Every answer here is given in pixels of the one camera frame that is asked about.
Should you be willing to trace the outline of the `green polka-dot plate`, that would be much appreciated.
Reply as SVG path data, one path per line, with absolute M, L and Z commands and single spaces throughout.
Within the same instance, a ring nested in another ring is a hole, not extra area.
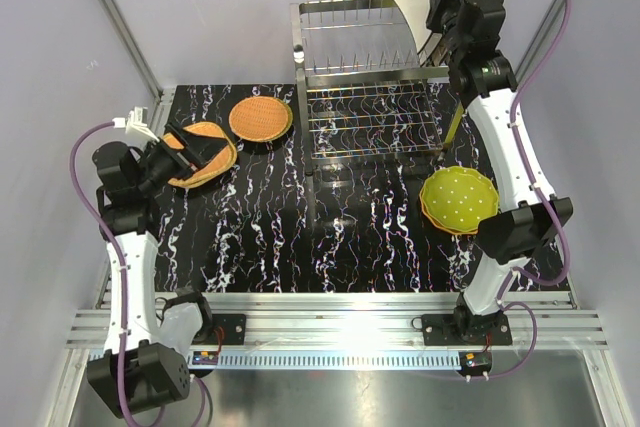
M 475 169 L 451 166 L 429 176 L 419 199 L 433 206 L 453 207 L 480 223 L 499 213 L 500 197 L 491 180 Z

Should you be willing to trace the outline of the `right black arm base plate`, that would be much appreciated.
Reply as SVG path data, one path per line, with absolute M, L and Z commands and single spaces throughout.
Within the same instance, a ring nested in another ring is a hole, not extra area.
M 504 314 L 465 332 L 457 326 L 453 314 L 423 314 L 419 319 L 425 346 L 486 347 L 513 344 L 511 328 Z

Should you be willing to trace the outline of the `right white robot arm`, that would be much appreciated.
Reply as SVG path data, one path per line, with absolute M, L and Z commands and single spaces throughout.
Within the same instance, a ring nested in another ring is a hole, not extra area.
M 518 276 L 538 285 L 557 285 L 567 274 L 546 280 L 528 272 L 533 257 L 554 239 L 573 214 L 546 179 L 520 108 L 525 87 L 499 51 L 506 19 L 504 0 L 430 0 L 427 28 L 441 35 L 439 49 L 459 104 L 447 133 L 453 139 L 462 115 L 476 125 L 495 178 L 466 168 L 442 168 L 420 191 L 423 214 L 453 235 L 472 235 L 481 250 L 470 284 L 452 313 L 424 318 L 426 342 L 435 345 L 508 345 L 504 293 Z

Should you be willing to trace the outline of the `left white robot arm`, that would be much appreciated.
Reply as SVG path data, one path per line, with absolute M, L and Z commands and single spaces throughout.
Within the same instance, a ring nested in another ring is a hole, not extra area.
M 108 142 L 92 155 L 100 179 L 87 206 L 106 242 L 111 269 L 110 324 L 103 354 L 87 364 L 87 379 L 111 412 L 134 426 L 136 414 L 162 413 L 190 393 L 187 357 L 220 329 L 202 293 L 180 291 L 156 307 L 155 261 L 159 214 L 155 196 L 169 180 L 185 180 L 213 161 L 229 142 L 171 125 L 177 144 L 155 135 L 144 149 Z

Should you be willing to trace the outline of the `orange polka-dot plate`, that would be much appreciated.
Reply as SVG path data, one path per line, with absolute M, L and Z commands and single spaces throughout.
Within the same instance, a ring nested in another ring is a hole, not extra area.
M 433 206 L 431 203 L 420 201 L 422 214 L 437 229 L 451 235 L 474 235 L 478 233 L 479 224 L 472 223 L 472 218 L 462 215 L 453 207 Z

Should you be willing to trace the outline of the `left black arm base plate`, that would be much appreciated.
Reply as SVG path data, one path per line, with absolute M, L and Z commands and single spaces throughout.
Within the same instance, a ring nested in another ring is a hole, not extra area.
M 194 341 L 196 345 L 242 346 L 245 344 L 247 316 L 237 313 L 214 313 L 212 320 Z

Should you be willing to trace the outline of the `large orange woven tray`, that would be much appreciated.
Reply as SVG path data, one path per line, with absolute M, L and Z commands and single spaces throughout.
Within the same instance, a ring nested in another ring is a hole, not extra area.
M 172 178 L 168 183 L 182 189 L 197 188 L 227 172 L 237 160 L 237 150 L 233 144 L 227 144 L 205 167 L 196 171 L 190 178 L 180 180 Z

